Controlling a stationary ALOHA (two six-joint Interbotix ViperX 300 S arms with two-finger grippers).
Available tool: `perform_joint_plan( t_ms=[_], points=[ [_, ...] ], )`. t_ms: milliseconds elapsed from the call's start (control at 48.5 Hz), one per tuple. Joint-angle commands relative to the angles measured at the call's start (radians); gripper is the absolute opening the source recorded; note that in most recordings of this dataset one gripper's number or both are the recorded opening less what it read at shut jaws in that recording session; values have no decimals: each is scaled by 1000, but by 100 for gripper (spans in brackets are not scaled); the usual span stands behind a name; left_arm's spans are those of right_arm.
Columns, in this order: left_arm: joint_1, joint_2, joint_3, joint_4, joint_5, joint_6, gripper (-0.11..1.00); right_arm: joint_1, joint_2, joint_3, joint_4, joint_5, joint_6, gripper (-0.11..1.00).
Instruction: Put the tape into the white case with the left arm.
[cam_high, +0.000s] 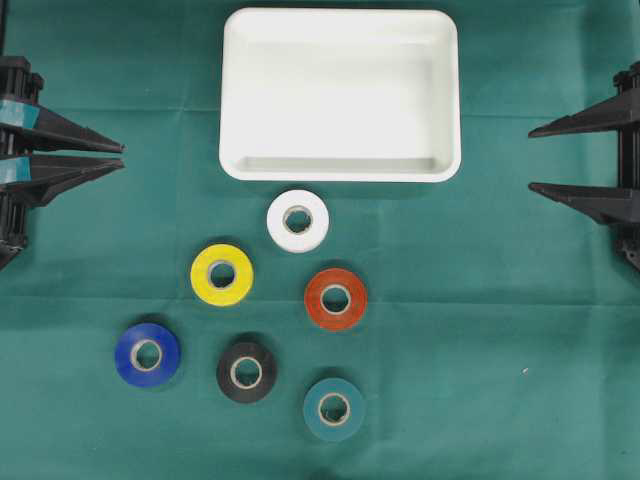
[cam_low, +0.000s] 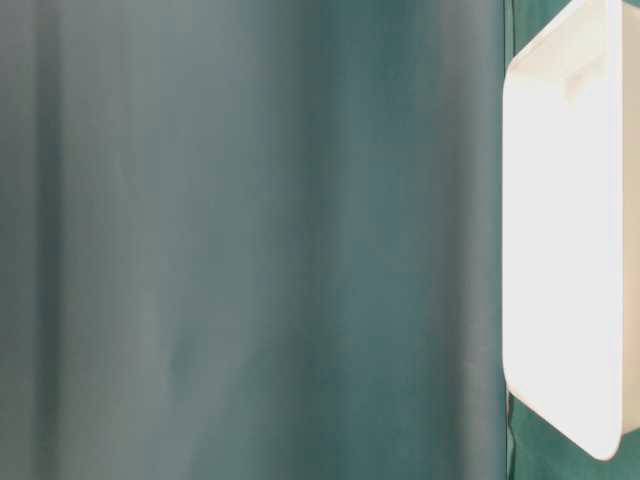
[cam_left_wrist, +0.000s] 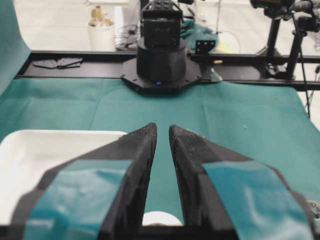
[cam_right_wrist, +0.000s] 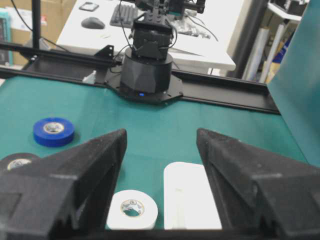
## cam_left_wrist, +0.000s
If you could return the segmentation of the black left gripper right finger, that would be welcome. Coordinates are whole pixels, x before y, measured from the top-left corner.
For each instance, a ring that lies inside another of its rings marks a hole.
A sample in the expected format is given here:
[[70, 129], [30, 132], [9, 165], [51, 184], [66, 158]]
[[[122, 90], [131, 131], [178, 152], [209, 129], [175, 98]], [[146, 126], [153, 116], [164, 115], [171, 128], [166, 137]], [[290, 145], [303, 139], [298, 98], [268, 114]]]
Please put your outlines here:
[[306, 198], [278, 169], [178, 125], [169, 143], [184, 223], [205, 239], [315, 239]]

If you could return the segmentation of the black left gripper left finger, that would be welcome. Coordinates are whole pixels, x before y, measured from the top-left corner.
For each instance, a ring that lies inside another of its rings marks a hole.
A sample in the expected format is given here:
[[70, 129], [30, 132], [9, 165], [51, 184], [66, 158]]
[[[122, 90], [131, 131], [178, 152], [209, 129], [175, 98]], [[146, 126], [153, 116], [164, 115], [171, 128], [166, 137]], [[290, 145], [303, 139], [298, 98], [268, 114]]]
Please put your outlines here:
[[49, 168], [24, 194], [12, 240], [114, 240], [142, 223], [157, 145], [153, 122]]

